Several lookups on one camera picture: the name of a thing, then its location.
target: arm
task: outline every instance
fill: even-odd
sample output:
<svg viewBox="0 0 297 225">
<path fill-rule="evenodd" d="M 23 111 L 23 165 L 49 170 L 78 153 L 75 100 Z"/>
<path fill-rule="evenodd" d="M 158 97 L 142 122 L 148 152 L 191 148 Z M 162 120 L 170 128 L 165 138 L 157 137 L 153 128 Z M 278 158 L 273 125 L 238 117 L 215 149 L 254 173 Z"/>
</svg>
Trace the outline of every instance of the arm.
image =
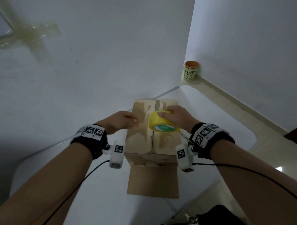
<svg viewBox="0 0 297 225">
<path fill-rule="evenodd" d="M 200 121 L 180 106 L 168 106 L 174 114 L 159 113 L 191 133 Z M 242 166 L 265 174 L 297 194 L 297 181 L 269 166 L 237 145 L 220 140 L 211 148 L 214 163 Z M 252 224 L 294 224 L 297 200 L 285 190 L 255 173 L 246 170 L 217 167 L 231 193 Z"/>
<path fill-rule="evenodd" d="M 131 112 L 120 111 L 96 124 L 107 134 L 138 126 Z M 93 158 L 85 146 L 73 143 L 26 181 L 0 208 L 0 224 L 41 225 L 84 179 Z M 48 224 L 63 224 L 77 191 Z"/>
</svg>

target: yellow tape roll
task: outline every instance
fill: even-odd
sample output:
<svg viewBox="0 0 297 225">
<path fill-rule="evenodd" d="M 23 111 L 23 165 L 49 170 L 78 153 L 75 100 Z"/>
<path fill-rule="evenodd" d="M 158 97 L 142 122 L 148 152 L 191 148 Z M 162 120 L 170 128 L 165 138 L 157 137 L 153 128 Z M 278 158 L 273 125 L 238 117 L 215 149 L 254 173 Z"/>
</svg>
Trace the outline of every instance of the yellow tape roll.
<svg viewBox="0 0 297 225">
<path fill-rule="evenodd" d="M 180 128 L 175 127 L 172 122 L 162 117 L 159 117 L 157 115 L 158 112 L 166 112 L 169 114 L 173 114 L 172 111 L 165 111 L 165 110 L 152 112 L 149 116 L 149 124 L 148 124 L 149 125 L 148 127 L 151 130 L 157 131 L 157 132 L 166 132 L 166 133 L 180 131 Z"/>
</svg>

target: cardboard box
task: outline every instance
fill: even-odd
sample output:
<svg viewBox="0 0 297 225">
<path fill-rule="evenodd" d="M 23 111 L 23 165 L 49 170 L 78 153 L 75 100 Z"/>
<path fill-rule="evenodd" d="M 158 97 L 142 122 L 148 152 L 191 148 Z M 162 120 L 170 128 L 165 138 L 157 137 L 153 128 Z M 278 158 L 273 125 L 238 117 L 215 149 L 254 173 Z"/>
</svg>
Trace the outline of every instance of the cardboard box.
<svg viewBox="0 0 297 225">
<path fill-rule="evenodd" d="M 129 129 L 125 157 L 131 165 L 128 194 L 178 198 L 175 147 L 181 144 L 179 132 L 160 133 L 149 129 L 149 115 L 178 105 L 176 100 L 137 100 L 132 113 L 139 126 Z"/>
</svg>

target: person's left hand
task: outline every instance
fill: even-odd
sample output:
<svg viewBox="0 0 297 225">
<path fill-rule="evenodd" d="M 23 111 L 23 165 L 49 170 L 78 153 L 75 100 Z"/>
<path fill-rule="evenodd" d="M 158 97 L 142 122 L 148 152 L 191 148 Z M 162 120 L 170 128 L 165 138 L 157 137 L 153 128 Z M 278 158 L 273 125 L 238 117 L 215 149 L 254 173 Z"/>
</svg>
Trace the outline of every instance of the person's left hand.
<svg viewBox="0 0 297 225">
<path fill-rule="evenodd" d="M 118 111 L 95 124 L 105 128 L 107 134 L 114 134 L 121 129 L 131 129 L 139 125 L 138 116 L 132 112 Z"/>
</svg>

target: wrist-mounted device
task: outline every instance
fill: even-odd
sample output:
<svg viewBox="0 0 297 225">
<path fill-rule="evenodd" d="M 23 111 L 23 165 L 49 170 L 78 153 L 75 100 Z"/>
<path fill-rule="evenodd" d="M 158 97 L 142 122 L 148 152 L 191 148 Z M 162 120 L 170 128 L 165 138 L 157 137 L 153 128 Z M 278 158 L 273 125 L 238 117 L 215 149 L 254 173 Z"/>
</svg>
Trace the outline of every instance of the wrist-mounted device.
<svg viewBox="0 0 297 225">
<path fill-rule="evenodd" d="M 115 141 L 109 145 L 105 129 L 96 124 L 87 124 L 81 127 L 74 135 L 72 143 L 80 143 L 87 147 L 93 159 L 97 159 L 103 153 L 110 155 L 109 167 L 120 169 L 123 164 L 125 142 Z"/>
<path fill-rule="evenodd" d="M 192 129 L 188 145 L 181 144 L 176 147 L 178 167 L 184 172 L 194 171 L 193 157 L 210 159 L 212 146 L 221 139 L 235 144 L 229 132 L 213 123 L 198 123 Z"/>
</svg>

